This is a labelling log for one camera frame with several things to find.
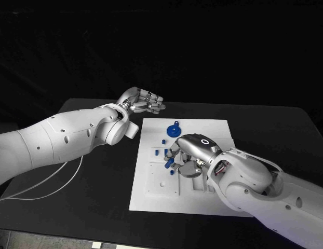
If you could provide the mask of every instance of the blue object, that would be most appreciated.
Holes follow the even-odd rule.
[[[166,168],[169,169],[169,167],[171,167],[171,164],[175,162],[175,159],[174,158],[169,158],[169,160],[168,160],[168,163],[166,163]]]
[[[171,137],[178,137],[178,136],[181,136],[181,134],[182,134],[182,129],[179,127],[179,122],[176,121],[175,125],[168,127],[168,135]]]

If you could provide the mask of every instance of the black background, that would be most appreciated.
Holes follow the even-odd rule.
[[[0,121],[25,128],[132,86],[301,107],[323,135],[323,1],[0,5]]]

